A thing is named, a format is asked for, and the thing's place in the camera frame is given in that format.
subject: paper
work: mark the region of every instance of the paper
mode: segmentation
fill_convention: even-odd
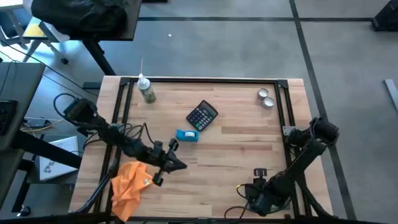
[[[73,136],[66,139],[50,142],[54,146],[58,146],[68,152],[78,154],[77,137]],[[54,177],[59,177],[63,174],[67,174],[76,171],[76,168],[60,164],[58,162],[51,161],[50,159],[40,157],[40,180],[48,180]]]

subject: metal can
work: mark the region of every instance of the metal can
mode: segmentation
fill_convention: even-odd
[[[268,90],[266,90],[265,88],[261,88],[258,93],[257,93],[257,97],[260,100],[263,100],[265,97],[268,96]]]
[[[275,104],[274,99],[271,97],[267,96],[262,100],[262,106],[266,109],[272,108]]]

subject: cloth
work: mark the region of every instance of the cloth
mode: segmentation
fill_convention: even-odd
[[[118,175],[111,180],[113,188],[112,212],[126,222],[141,202],[140,190],[152,184],[142,162],[123,164]]]

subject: black metal table frame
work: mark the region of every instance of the black metal table frame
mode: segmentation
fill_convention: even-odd
[[[112,117],[112,123],[117,123],[118,119],[118,114],[121,106],[121,99],[122,95],[124,92],[125,87],[127,86],[127,96],[126,96],[126,102],[125,102],[125,107],[123,111],[123,116],[122,116],[122,124],[127,123],[128,119],[128,114],[129,114],[129,108],[130,108],[130,103],[131,103],[131,98],[132,98],[132,89],[134,86],[134,82],[136,82],[138,78],[129,78],[129,77],[122,77],[119,82],[119,90],[118,94],[116,97],[116,103],[114,106],[114,112],[113,112],[113,117]],[[278,114],[279,114],[279,122],[280,122],[280,130],[281,130],[281,135],[282,135],[282,140],[284,143],[284,151],[285,151],[285,160],[286,160],[286,165],[289,166],[292,163],[292,157],[290,154],[290,147],[287,142],[287,137],[283,135],[283,127],[286,126],[285,123],[285,114],[284,110],[282,107],[282,98],[280,91],[282,90],[285,95],[285,102],[287,106],[287,114],[289,117],[289,125],[290,126],[295,126],[295,120],[294,120],[294,114],[293,114],[293,108],[292,108],[292,102],[290,100],[290,93],[289,93],[289,84],[287,80],[266,80],[266,79],[226,79],[226,78],[151,78],[151,82],[154,83],[225,83],[225,84],[263,84],[263,85],[273,85],[275,88],[275,98],[276,98],[276,105],[278,109]],[[108,164],[109,160],[111,158],[111,153],[112,153],[112,145],[107,145],[106,146],[106,151],[104,155],[104,161],[103,161],[103,166],[101,169],[101,175],[99,178],[99,181],[102,180],[102,178],[105,176],[105,174],[108,171]],[[117,167],[119,167],[120,163],[120,158],[121,158],[121,149],[117,148],[116,153],[115,153],[115,159],[117,159]],[[305,177],[302,175],[300,177],[304,182],[305,182]],[[112,201],[111,198],[113,196],[113,191],[111,190],[112,188],[109,188],[108,192],[108,198],[106,201],[106,208],[105,208],[105,213],[109,214],[111,216],[111,206],[112,206]],[[305,216],[311,217],[311,207],[308,202],[308,199],[306,196],[303,194],[303,203],[304,203],[304,210],[305,210]],[[94,210],[93,213],[101,213],[100,212],[100,205],[101,205],[102,197],[100,196],[98,200],[95,202],[94,205]],[[292,191],[292,207],[293,207],[293,213],[294,217],[299,217],[300,216],[300,210],[299,210],[299,202],[297,198],[297,193],[296,190]],[[187,220],[197,220],[198,218],[172,218],[172,217],[130,217],[129,221],[148,221],[148,222],[187,222]],[[207,220],[224,220],[224,221],[232,221],[236,220],[235,218],[231,219],[224,219],[224,218],[209,218]],[[258,219],[258,218],[242,218],[240,221],[241,222],[246,222],[246,223],[275,223],[275,222],[283,222],[285,219]]]

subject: keyboard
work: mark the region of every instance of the keyboard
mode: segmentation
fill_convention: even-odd
[[[0,136],[7,134],[8,127],[14,118],[18,101],[0,100]]]

